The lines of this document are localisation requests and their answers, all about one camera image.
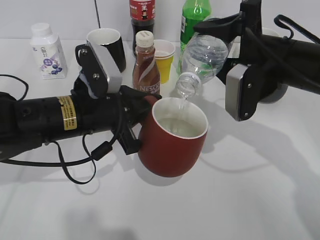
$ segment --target dark bottle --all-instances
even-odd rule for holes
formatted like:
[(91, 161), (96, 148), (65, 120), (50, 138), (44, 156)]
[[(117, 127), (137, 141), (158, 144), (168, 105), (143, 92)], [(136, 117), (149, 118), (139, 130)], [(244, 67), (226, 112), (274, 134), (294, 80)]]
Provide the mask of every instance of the dark bottle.
[(154, 32), (156, 0), (130, 0), (130, 15), (133, 29), (132, 51), (136, 54), (136, 34), (140, 31)]

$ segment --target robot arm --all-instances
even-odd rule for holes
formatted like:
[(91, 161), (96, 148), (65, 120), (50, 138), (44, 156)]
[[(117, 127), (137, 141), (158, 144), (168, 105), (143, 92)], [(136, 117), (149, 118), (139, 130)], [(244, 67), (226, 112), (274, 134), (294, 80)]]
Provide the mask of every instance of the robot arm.
[(317, 44), (293, 40), (293, 31), (280, 22), (279, 16), (275, 22), (290, 30), (291, 36), (263, 35), (261, 5), (262, 0), (245, 0), (238, 14), (194, 27), (196, 32), (227, 44), (241, 36), (239, 58), (229, 58), (217, 75), (226, 86), (225, 109), (236, 121), (251, 118), (258, 102), (275, 95), (283, 86), (320, 94), (320, 39), (300, 27), (300, 32)]
[[(139, 151), (132, 127), (151, 110), (147, 94), (121, 86), (118, 67), (103, 46), (77, 46), (76, 59), (82, 70), (69, 96), (17, 101), (0, 92), (0, 161), (52, 141), (103, 131), (112, 131), (127, 155)], [(101, 144), (92, 158), (100, 160), (112, 144)]]

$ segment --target yellow warning label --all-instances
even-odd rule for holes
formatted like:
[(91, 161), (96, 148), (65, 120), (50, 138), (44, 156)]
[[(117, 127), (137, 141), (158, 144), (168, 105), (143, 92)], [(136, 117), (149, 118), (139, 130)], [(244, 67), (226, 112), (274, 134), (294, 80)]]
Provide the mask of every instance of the yellow warning label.
[(71, 97), (59, 96), (58, 99), (61, 104), (64, 130), (69, 131), (77, 129), (77, 115)]

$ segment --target yellow paper cup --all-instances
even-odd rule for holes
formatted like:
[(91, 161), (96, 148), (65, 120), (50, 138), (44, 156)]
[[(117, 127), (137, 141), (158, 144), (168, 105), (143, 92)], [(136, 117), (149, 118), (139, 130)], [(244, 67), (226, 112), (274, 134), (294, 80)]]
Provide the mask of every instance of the yellow paper cup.
[(170, 78), (171, 64), (174, 61), (176, 47), (167, 40), (154, 40), (155, 60), (158, 66), (161, 83), (165, 84)]
[(161, 77), (161, 84), (165, 84), (169, 81), (170, 78), (170, 71), (171, 71), (171, 64), (174, 61), (174, 56), (167, 59), (159, 58), (155, 59), (156, 65), (158, 66), (160, 77)]

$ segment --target brown bottle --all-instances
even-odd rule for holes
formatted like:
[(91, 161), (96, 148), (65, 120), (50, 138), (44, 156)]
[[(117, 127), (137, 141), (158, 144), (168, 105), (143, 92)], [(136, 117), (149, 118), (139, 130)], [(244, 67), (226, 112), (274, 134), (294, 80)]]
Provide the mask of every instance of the brown bottle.
[(150, 31), (140, 31), (135, 38), (133, 88), (148, 94), (160, 94), (160, 73), (155, 59), (154, 35)]

